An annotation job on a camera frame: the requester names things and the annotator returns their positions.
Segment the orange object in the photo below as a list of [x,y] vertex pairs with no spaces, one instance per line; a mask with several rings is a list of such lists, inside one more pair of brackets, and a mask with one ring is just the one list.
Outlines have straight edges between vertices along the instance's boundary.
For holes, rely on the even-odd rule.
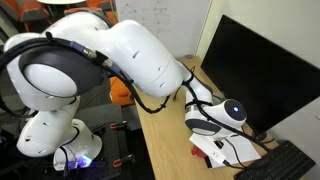
[[64,14],[65,15],[68,15],[68,14],[71,14],[71,13],[74,13],[76,11],[83,11],[83,10],[86,10],[86,11],[98,11],[98,12],[101,12],[102,15],[103,15],[103,12],[100,8],[96,8],[96,7],[79,7],[79,8],[71,8],[71,9],[66,9],[64,10]]
[[131,92],[117,77],[110,78],[110,87],[110,98],[113,103],[119,103],[121,106],[135,104]]
[[36,0],[27,0],[22,3],[19,10],[19,21],[24,23],[25,30],[30,32],[29,25],[31,21],[45,19],[49,24],[49,12]]
[[87,6],[98,8],[103,3],[110,3],[110,0],[87,0]]

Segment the wooden desk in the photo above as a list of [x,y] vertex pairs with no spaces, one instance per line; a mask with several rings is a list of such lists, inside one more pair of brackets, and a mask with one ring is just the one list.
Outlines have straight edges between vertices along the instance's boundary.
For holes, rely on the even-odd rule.
[[[215,92],[218,92],[216,86],[201,70],[201,60],[198,57],[181,59],[181,62],[189,68],[195,66],[196,76],[211,86]],[[159,107],[159,104],[163,101],[163,99],[151,98],[141,91],[139,91],[139,95],[142,101],[152,109]],[[227,167],[208,169],[203,158],[191,154],[193,144],[189,141],[189,138],[192,132],[184,123],[184,105],[185,92],[183,89],[180,89],[176,101],[173,101],[171,97],[167,108],[159,113],[148,114],[137,105],[156,179],[233,179],[233,175],[239,170]],[[248,132],[250,128],[245,125],[244,130]],[[268,146],[275,147],[276,145],[273,142]],[[261,148],[256,149],[260,155],[265,153]]]

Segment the black monitor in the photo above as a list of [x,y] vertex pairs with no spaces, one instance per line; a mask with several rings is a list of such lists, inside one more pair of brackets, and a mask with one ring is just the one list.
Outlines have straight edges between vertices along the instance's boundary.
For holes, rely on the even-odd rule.
[[225,15],[201,68],[226,98],[244,105],[255,135],[320,96],[319,68]]

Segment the black keyboard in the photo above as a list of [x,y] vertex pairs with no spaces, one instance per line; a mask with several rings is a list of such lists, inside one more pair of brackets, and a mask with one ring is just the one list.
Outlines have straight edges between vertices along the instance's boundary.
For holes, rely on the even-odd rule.
[[[295,180],[301,178],[316,163],[290,141],[284,141],[271,150],[273,159],[261,169],[245,169],[234,176],[235,180]],[[268,161],[267,156],[254,161],[257,167]]]

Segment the white robot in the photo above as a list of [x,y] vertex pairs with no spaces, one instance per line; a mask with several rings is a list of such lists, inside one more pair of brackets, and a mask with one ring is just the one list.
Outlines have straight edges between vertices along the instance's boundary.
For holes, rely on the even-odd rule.
[[[30,48],[6,67],[23,103],[39,111],[28,119],[17,147],[31,157],[54,153],[56,170],[64,170],[66,157],[69,168],[88,167],[101,150],[101,139],[73,117],[79,95],[107,77],[103,69],[126,76],[152,97],[168,96],[182,86],[186,92],[185,123],[195,133],[220,140],[232,134],[227,127],[238,129],[246,120],[244,108],[235,100],[213,104],[212,91],[135,21],[109,28],[101,17],[77,12],[42,34],[22,33],[10,38],[4,50],[23,48],[21,43],[44,39],[46,32],[51,33],[53,41],[70,41],[70,48],[79,54],[54,46]],[[89,61],[99,53],[109,58],[101,63],[103,68]]]

